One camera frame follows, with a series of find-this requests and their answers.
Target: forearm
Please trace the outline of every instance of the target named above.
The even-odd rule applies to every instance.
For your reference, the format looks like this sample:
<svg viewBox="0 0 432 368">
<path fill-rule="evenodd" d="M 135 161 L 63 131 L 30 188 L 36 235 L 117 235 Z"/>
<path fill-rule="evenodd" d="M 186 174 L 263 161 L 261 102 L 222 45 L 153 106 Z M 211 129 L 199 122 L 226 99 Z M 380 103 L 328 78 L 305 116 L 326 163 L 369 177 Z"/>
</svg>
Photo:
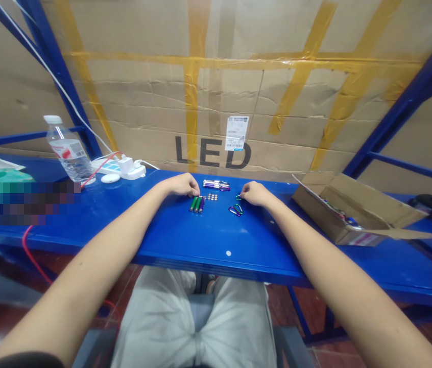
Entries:
<svg viewBox="0 0 432 368">
<path fill-rule="evenodd" d="M 70 366 L 102 301 L 133 259 L 168 193 L 165 186 L 156 185 L 90 240 L 2 341 L 0 357 L 46 350 Z"/>
<path fill-rule="evenodd" d="M 432 366 L 432 345 L 359 266 L 281 201 L 267 209 L 368 365 Z"/>
</svg>

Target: tiled floor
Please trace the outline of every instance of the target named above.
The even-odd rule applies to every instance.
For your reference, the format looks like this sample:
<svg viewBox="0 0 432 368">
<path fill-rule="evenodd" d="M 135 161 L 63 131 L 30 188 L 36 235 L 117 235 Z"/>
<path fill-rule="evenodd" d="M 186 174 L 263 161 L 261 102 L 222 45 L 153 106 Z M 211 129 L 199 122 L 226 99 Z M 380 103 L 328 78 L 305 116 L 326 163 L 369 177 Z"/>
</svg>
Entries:
<svg viewBox="0 0 432 368">
<path fill-rule="evenodd" d="M 61 272 L 71 260 L 71 257 L 42 252 L 36 252 L 35 256 L 39 262 L 57 273 Z M 141 270 L 142 266 L 129 265 L 109 292 L 107 299 L 116 304 L 121 315 L 126 310 L 131 292 Z M 8 264 L 1 258 L 0 274 L 40 292 L 44 292 L 47 289 L 46 282 L 40 276 L 34 277 L 29 273 L 22 272 L 17 266 Z M 298 316 L 294 310 L 287 288 L 282 285 L 268 285 L 267 291 L 273 324 L 275 326 L 296 326 L 302 333 Z M 295 288 L 295 292 L 311 332 L 321 332 L 324 324 L 325 303 L 314 290 Z M 0 340 L 26 312 L 27 310 L 22 308 L 0 305 Z M 97 317 L 92 322 L 92 326 L 95 328 L 113 327 L 116 324 L 117 320 L 112 313 L 103 318 Z M 420 327 L 420 330 L 432 342 L 432 324 L 423 325 Z M 309 348 L 308 351 L 316 366 L 320 368 L 365 367 L 357 350 L 350 341 L 315 346 Z"/>
</svg>

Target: hand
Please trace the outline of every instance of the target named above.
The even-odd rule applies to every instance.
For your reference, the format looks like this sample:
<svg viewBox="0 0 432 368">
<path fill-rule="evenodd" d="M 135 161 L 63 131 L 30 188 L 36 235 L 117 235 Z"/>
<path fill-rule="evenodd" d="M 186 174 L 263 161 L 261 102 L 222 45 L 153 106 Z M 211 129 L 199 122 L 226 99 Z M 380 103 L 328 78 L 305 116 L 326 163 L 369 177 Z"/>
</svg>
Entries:
<svg viewBox="0 0 432 368">
<path fill-rule="evenodd" d="M 167 190 L 168 194 L 188 195 L 189 197 L 193 197 L 201 193 L 197 181 L 189 173 L 165 179 L 160 185 Z"/>
<path fill-rule="evenodd" d="M 277 200 L 276 196 L 269 192 L 262 184 L 256 181 L 246 183 L 240 193 L 240 197 L 253 205 L 267 206 Z"/>
</svg>

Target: purple carabiner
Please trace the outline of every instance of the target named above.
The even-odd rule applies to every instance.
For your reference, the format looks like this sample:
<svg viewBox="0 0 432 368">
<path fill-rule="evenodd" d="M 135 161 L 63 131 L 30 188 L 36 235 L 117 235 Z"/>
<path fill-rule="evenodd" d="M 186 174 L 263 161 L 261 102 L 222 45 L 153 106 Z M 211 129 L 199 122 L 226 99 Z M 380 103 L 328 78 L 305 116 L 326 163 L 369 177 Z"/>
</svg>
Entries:
<svg viewBox="0 0 432 368">
<path fill-rule="evenodd" d="M 238 211 L 235 209 L 235 207 L 230 207 L 230 208 L 228 209 L 228 211 L 231 212 L 231 213 L 234 213 L 234 214 L 237 215 L 238 217 L 241 216 L 240 212 L 238 212 Z"/>
</svg>

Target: beige pants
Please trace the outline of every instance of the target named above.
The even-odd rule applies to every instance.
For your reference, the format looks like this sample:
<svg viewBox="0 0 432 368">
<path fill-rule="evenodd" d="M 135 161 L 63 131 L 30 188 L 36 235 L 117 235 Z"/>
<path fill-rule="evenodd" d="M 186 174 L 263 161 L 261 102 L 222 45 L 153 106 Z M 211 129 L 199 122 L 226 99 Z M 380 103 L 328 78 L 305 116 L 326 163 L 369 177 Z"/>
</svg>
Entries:
<svg viewBox="0 0 432 368">
<path fill-rule="evenodd" d="M 195 332 L 184 273 L 143 268 L 121 323 L 112 367 L 275 367 L 264 284 L 218 278 L 211 316 Z"/>
</svg>

